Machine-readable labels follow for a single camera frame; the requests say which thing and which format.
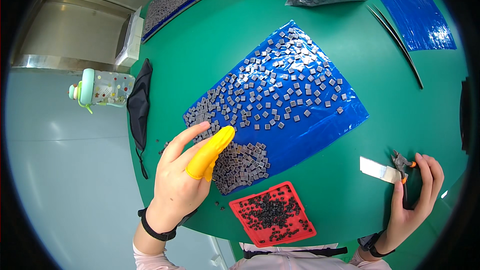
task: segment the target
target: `hand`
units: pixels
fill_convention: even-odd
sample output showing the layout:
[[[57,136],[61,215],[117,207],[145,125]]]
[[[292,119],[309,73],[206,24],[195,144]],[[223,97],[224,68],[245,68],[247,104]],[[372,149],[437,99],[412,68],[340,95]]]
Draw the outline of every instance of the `hand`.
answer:
[[[210,139],[221,135],[219,132],[214,137],[192,146],[183,154],[182,151],[188,142],[209,127],[210,123],[206,121],[189,127],[177,135],[165,148],[156,168],[153,200],[146,212],[147,223],[155,232],[171,231],[184,216],[193,212],[207,197],[215,161],[233,136],[223,140],[224,142],[219,143],[214,140],[211,142]],[[196,161],[191,163],[194,166],[189,164],[192,159]],[[187,166],[196,176],[185,171]]]
[[[410,236],[427,218],[434,208],[438,193],[444,182],[444,172],[440,164],[428,155],[415,154],[415,160],[420,167],[423,186],[420,198],[413,210],[403,208],[403,185],[395,182],[392,197],[392,212],[387,230],[375,243],[375,249],[380,254],[387,254],[397,248]]]

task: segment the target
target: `green table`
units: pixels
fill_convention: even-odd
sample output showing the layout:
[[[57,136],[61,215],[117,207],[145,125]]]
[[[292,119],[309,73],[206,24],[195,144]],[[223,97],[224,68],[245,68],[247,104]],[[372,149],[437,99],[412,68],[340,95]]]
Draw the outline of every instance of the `green table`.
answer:
[[[457,28],[443,2],[434,0],[458,49],[411,52],[425,85],[420,90],[402,53],[366,8],[375,4],[389,17],[380,0],[314,8],[285,6],[285,1],[202,0],[141,45],[140,60],[131,73],[137,75],[144,59],[150,59],[151,107],[143,154],[148,180],[142,176],[131,135],[130,149],[144,205],[153,198],[159,151],[185,129],[185,110],[290,19],[335,63],[365,105],[369,119],[308,160],[247,189],[222,196],[212,184],[185,226],[250,242],[228,202],[290,181],[317,230],[315,237],[294,246],[344,242],[378,232],[388,222],[393,185],[363,174],[359,157],[390,165],[392,149],[408,159],[417,151],[435,157],[445,173],[440,194],[450,188],[468,159],[461,150],[459,131],[461,81],[467,66]],[[409,182],[418,191],[420,175],[412,174]]]

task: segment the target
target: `red plastic tray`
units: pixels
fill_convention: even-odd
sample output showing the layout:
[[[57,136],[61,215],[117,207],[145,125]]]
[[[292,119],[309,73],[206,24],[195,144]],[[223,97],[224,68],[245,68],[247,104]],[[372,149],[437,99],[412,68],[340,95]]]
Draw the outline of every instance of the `red plastic tray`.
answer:
[[[270,198],[268,201],[276,201],[278,199],[279,201],[286,202],[287,205],[292,200],[297,202],[298,207],[296,207],[295,209],[297,209],[298,215],[297,211],[295,210],[293,212],[287,212],[286,214],[293,216],[290,216],[286,219],[286,227],[282,225],[282,228],[280,228],[279,225],[272,225],[271,227],[267,226],[266,228],[264,228],[262,225],[264,221],[259,220],[265,219],[265,215],[268,213],[267,210],[270,210],[269,208],[264,210],[260,207],[260,203],[264,203],[264,196],[266,196],[267,193],[270,194]],[[252,201],[258,203],[258,200],[260,200],[259,204],[251,204]],[[243,229],[247,232],[252,242],[255,244],[256,247],[259,248],[275,246],[278,244],[292,243],[313,237],[317,234],[314,226],[307,218],[307,215],[305,214],[305,208],[303,207],[297,195],[297,192],[295,192],[295,189],[293,188],[291,182],[280,183],[259,194],[253,194],[237,200],[230,201],[229,206],[235,216],[237,216],[237,218],[240,220],[241,224],[243,225]],[[270,236],[273,232],[275,232],[275,237],[273,237],[270,241]],[[281,240],[278,240],[278,236],[284,237]]]

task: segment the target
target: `red tray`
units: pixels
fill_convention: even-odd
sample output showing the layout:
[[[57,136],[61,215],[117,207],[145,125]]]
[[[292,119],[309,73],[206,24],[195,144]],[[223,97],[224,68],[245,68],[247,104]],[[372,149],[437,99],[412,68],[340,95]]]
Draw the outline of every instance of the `red tray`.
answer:
[[[270,195],[270,198],[267,196],[265,199],[267,199],[267,202],[269,203],[264,201],[264,197],[267,194]],[[272,219],[271,214],[269,213],[274,208],[272,201],[277,204],[280,204],[280,201],[286,202],[286,205],[289,205],[290,203],[289,210],[293,211],[285,213],[286,208],[283,206],[282,210],[284,213],[281,214],[293,216],[287,217],[286,222],[284,220],[275,221],[276,224],[264,228],[263,224],[266,221],[271,222],[267,219]],[[235,216],[240,220],[243,229],[247,232],[252,242],[259,248],[292,243],[313,237],[317,234],[314,226],[308,220],[307,215],[305,214],[305,208],[300,202],[297,192],[295,192],[291,182],[280,183],[259,194],[253,194],[230,201],[229,206]],[[275,237],[270,239],[273,232],[275,232]]]

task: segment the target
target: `pliers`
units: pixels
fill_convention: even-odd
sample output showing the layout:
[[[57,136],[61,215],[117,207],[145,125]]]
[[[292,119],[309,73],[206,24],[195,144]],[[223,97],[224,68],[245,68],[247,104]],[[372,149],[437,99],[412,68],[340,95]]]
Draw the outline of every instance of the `pliers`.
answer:
[[[410,210],[409,204],[408,204],[408,197],[407,197],[407,177],[405,176],[405,171],[403,170],[403,166],[408,166],[410,168],[415,168],[417,166],[417,162],[414,161],[408,161],[406,158],[404,158],[400,153],[398,153],[396,150],[393,150],[393,153],[395,156],[391,155],[392,161],[395,164],[395,168],[400,172],[400,177],[402,178],[402,184],[403,184],[403,208],[406,210]]]

